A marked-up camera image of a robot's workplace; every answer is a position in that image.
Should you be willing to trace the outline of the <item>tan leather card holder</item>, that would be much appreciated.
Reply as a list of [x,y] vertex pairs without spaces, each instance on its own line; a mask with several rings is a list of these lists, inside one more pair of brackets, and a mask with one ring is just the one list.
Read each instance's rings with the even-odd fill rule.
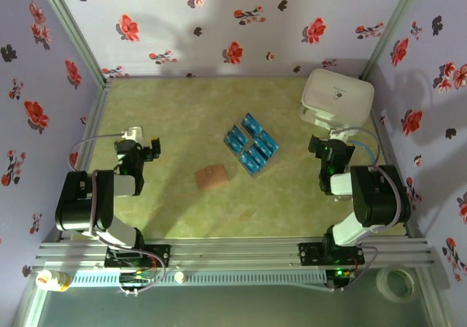
[[228,175],[222,164],[209,165],[195,172],[198,189],[201,191],[213,189],[228,183]]

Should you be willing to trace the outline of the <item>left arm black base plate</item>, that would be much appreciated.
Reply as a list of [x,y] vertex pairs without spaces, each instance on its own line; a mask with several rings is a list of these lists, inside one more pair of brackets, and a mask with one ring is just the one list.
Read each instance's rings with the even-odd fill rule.
[[[169,265],[171,257],[170,245],[146,245],[142,250],[157,255],[166,266]],[[155,259],[145,254],[108,248],[104,259],[104,266],[106,268],[146,269],[150,268],[154,264],[154,261]]]

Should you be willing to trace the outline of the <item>white bottle yellow cap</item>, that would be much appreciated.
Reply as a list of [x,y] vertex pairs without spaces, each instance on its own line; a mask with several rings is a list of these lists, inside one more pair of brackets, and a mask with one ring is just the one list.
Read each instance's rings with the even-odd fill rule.
[[45,291],[64,292],[72,283],[72,277],[56,270],[42,270],[35,280],[36,286]]

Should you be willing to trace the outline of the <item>aluminium side rail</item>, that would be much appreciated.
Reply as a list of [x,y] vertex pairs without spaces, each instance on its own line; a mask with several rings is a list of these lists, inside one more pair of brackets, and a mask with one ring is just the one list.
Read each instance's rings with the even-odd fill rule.
[[77,172],[80,175],[82,172],[88,174],[89,167],[93,158],[93,152],[96,145],[96,138],[99,134],[101,125],[101,117],[104,112],[105,104],[107,101],[108,88],[99,88],[96,99],[93,103],[92,110],[88,117],[88,122],[85,128],[85,142],[81,142],[78,146],[72,147],[71,153],[78,152],[77,161],[75,165],[69,158],[71,172]]
[[406,235],[413,238],[424,238],[425,235],[421,232],[417,223],[416,202],[409,195],[409,187],[406,184],[406,177],[403,175],[401,168],[398,165],[396,154],[390,141],[390,136],[387,133],[386,128],[377,120],[377,114],[373,111],[371,111],[371,121],[374,125],[377,136],[379,137],[385,161],[388,164],[392,164],[396,167],[398,176],[400,177],[401,183],[404,187],[404,192],[409,200],[409,205],[411,207],[411,217],[404,225],[404,228],[406,229]]

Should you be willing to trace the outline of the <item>clear tape roll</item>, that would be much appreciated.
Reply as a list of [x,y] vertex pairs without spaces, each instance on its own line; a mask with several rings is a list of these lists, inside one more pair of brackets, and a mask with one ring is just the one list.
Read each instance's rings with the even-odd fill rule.
[[400,264],[393,264],[378,271],[378,291],[388,300],[397,304],[413,302],[421,288],[414,271]]

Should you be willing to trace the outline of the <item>aluminium mounting rail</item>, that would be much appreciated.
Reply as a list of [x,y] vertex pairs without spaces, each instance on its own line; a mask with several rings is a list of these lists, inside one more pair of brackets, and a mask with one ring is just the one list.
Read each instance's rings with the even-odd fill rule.
[[[204,238],[155,239],[146,245],[170,245],[168,270],[186,271],[271,271],[271,270],[335,270],[339,266],[302,266],[298,244],[321,242],[319,237],[278,238]],[[366,265],[383,268],[401,264],[411,268],[432,267],[435,256],[427,241],[407,236],[370,236],[359,248]],[[95,240],[61,240],[44,242],[31,264],[34,271],[57,269],[65,272],[103,270],[107,247]]]

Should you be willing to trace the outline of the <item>aluminium frame leg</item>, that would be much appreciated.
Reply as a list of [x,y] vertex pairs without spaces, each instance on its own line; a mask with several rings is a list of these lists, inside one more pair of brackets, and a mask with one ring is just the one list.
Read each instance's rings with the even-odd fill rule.
[[415,269],[432,327],[452,327],[449,312],[433,276],[433,270],[428,267]]
[[47,291],[36,286],[23,294],[11,327],[38,327]]

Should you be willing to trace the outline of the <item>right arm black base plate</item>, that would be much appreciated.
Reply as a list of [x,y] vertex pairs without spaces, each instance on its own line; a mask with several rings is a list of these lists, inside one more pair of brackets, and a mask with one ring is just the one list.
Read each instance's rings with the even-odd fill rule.
[[363,252],[357,247],[325,245],[322,242],[299,243],[298,256],[302,266],[355,266],[365,263]]

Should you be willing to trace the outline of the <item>white zip pouch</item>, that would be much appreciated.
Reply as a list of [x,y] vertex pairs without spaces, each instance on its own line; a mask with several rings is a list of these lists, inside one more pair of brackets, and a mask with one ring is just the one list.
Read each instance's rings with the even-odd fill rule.
[[315,69],[306,81],[298,117],[326,128],[362,128],[374,100],[374,86],[326,69]]

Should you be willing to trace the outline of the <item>aluminium corner post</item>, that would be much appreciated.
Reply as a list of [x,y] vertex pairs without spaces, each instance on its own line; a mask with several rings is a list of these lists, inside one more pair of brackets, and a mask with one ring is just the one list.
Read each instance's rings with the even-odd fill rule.
[[66,2],[64,0],[48,0],[48,2],[61,22],[61,25],[64,27],[77,52],[80,54],[81,59],[85,62],[85,65],[92,74],[97,85],[100,88],[104,88],[106,85],[106,79],[101,73],[99,64],[88,46],[88,43],[79,29],[72,13],[67,7]]
[[392,15],[390,16],[390,19],[387,22],[387,25],[385,26],[385,30],[382,32],[382,35],[377,42],[377,46],[374,48],[370,59],[366,63],[364,70],[359,76],[361,80],[366,80],[369,77],[372,69],[379,60],[385,47],[390,42],[391,36],[397,30],[399,23],[402,21],[404,14],[408,10],[408,8],[410,8],[412,2],[413,0],[399,0],[396,4],[395,9],[393,10]]

